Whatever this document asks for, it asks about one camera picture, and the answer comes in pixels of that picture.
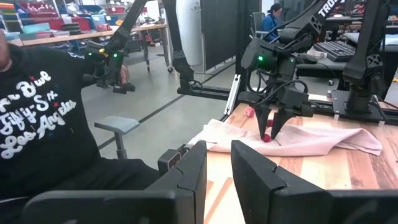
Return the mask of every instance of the wooden table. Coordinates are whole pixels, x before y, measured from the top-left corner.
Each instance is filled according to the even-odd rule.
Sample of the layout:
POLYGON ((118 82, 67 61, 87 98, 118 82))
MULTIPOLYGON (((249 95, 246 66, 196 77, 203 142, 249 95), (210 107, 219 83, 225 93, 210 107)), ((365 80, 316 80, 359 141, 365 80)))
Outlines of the wooden table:
MULTIPOLYGON (((327 100, 325 96, 310 97, 327 100)), ((257 119, 246 116, 246 107, 240 104, 225 122, 258 133, 257 119)), ((292 118, 288 123, 308 127, 364 128, 381 142, 383 150, 379 157, 337 147, 327 156, 268 157, 279 166, 323 189, 398 189, 398 127, 385 125, 379 128, 377 124, 344 119, 334 122, 333 117, 317 114, 312 118, 292 118)), ((207 159, 205 224, 244 224, 233 184, 231 155, 209 152, 207 159)))
MULTIPOLYGON (((152 30, 152 29, 165 29, 167 28, 166 24, 162 25, 143 25, 137 28, 133 28, 131 32, 138 32, 138 31, 145 31, 145 30, 152 30)), ((90 39, 95 37, 104 37, 107 35, 113 35, 115 30, 104 31, 104 32, 92 32, 89 34, 78 34, 78 35, 68 35, 68 36, 61 36, 61 37, 49 37, 43 39, 35 39, 35 40, 13 40, 11 43, 22 42, 22 46, 31 46, 31 45, 39 45, 39 44, 51 44, 56 42, 63 42, 69 40, 80 40, 80 39, 90 39)))
MULTIPOLYGON (((163 40, 163 51, 164 51, 164 59, 166 66, 170 67, 170 60, 169 60, 169 50, 167 48, 168 41, 167 41, 167 33, 166 33, 167 24, 148 24, 148 25, 141 25, 140 27, 136 27, 131 29, 131 32, 142 32, 147 30, 159 29, 160 36, 163 40)), ((52 44, 57 42, 64 42, 69 40, 81 40, 81 39, 91 39, 96 37, 104 37, 107 35, 113 35, 115 30, 104 31, 104 32, 93 32, 89 34, 78 34, 78 35, 68 35, 68 36, 61 36, 61 37, 49 37, 43 39, 35 39, 35 40, 11 40, 9 43, 14 45, 23 47, 23 46, 32 46, 32 45, 39 45, 39 44, 52 44)), ((146 59, 147 70, 150 71, 149 59, 148 59, 148 46, 147 42, 143 41, 144 45, 144 57, 146 59)))

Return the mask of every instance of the black panel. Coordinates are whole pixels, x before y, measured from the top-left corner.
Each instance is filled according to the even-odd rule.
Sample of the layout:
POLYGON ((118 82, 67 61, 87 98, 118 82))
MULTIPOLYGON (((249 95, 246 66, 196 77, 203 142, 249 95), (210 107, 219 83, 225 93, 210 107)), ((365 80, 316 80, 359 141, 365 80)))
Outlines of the black panel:
MULTIPOLYGON (((201 0, 201 24, 205 38, 205 70, 236 54, 238 1, 242 0, 201 0)), ((260 0, 247 1, 249 11, 260 11, 260 0)))

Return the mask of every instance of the chair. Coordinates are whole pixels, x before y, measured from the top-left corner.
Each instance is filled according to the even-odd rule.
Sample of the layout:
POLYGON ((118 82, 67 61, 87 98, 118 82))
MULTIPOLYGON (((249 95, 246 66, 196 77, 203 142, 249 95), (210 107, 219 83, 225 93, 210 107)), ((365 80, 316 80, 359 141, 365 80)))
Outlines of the chair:
POLYGON ((268 34, 268 32, 261 30, 262 20, 265 16, 263 12, 254 12, 252 14, 251 30, 253 37, 263 38, 264 35, 268 34))
POLYGON ((114 133, 118 159, 127 159, 127 152, 123 144, 123 136, 138 128, 138 126, 139 122, 137 120, 119 116, 107 116, 94 123, 94 127, 114 133))

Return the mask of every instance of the black t-shirt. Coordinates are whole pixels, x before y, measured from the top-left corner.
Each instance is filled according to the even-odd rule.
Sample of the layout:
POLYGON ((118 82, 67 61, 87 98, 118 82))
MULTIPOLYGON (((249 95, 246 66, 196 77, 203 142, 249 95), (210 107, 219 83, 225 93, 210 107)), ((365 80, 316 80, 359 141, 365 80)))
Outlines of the black t-shirt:
POLYGON ((100 158, 81 89, 93 68, 74 54, 9 45, 0 73, 0 200, 33 196, 100 158))

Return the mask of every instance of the black cable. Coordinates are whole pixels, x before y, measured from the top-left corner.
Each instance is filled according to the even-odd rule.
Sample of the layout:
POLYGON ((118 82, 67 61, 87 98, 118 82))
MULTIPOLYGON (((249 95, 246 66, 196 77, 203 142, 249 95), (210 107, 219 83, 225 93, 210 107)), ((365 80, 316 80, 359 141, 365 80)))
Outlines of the black cable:
POLYGON ((337 75, 334 73, 334 71, 333 71, 329 66, 325 65, 324 63, 320 63, 320 62, 318 62, 318 64, 323 65, 323 66, 325 66, 327 69, 329 69, 330 72, 333 74, 333 76, 336 77, 337 80, 338 80, 339 82, 340 82, 340 81, 343 81, 342 78, 337 77, 337 75))
POLYGON ((369 102, 369 105, 372 105, 374 107, 376 107, 376 109, 379 111, 381 117, 383 118, 384 121, 388 121, 388 118, 386 116, 386 114, 384 114, 384 111, 381 109, 380 105, 378 105, 375 102, 369 102))
POLYGON ((288 43, 283 49, 285 50, 285 49, 287 49, 288 47, 290 47, 291 45, 294 45, 295 43, 301 41, 302 38, 304 38, 304 37, 307 36, 307 35, 308 35, 308 33, 305 33, 305 34, 301 35, 299 38, 297 38, 297 39, 291 41, 290 43, 288 43))
POLYGON ((251 74, 252 74, 252 72, 249 72, 249 74, 248 74, 248 83, 247 83, 247 88, 248 88, 248 90, 251 92, 251 93, 264 93, 265 92, 265 89, 263 89, 263 90, 260 90, 260 88, 261 88, 261 83, 262 83, 262 81, 264 81, 264 83, 266 83, 267 81, 264 79, 264 77, 262 76, 262 73, 260 72, 260 71, 257 71, 257 74, 259 75, 259 84, 257 85, 257 90, 254 90, 253 89, 253 87, 251 86, 251 84, 250 84, 250 81, 251 81, 251 74))
POLYGON ((319 104, 316 103, 316 102, 313 102, 312 100, 309 100, 308 102, 310 102, 312 105, 314 105, 314 106, 316 106, 316 107, 321 108, 321 105, 319 105, 319 104))
POLYGON ((386 102, 386 101, 381 100, 381 99, 379 99, 379 101, 382 102, 382 103, 385 103, 385 104, 387 104, 387 105, 389 105, 389 106, 391 106, 392 108, 394 108, 394 109, 396 109, 396 110, 398 110, 398 106, 393 105, 392 103, 386 102))
POLYGON ((192 82, 192 84, 190 85, 191 89, 194 89, 195 85, 198 85, 200 87, 199 93, 201 93, 203 91, 203 84, 202 83, 200 83, 197 80, 192 80, 191 82, 192 82))
POLYGON ((271 97, 273 97, 279 90, 281 90, 283 87, 285 87, 285 86, 287 86, 287 85, 290 85, 290 84, 292 84, 292 83, 301 83, 303 86, 304 86, 304 93, 308 93, 308 85, 305 83, 305 82, 303 82, 303 81, 301 81, 301 80, 291 80, 291 81, 288 81, 288 82, 285 82, 285 83, 282 83, 280 86, 278 86, 278 88, 276 88, 274 91, 272 91, 271 93, 269 93, 269 94, 267 94, 267 97, 265 97, 263 100, 261 100, 260 102, 258 102, 258 103, 255 103, 254 104, 254 107, 257 107, 257 106, 259 106, 259 105, 261 105, 261 104, 263 104, 263 103, 265 103, 266 101, 268 101, 271 97))

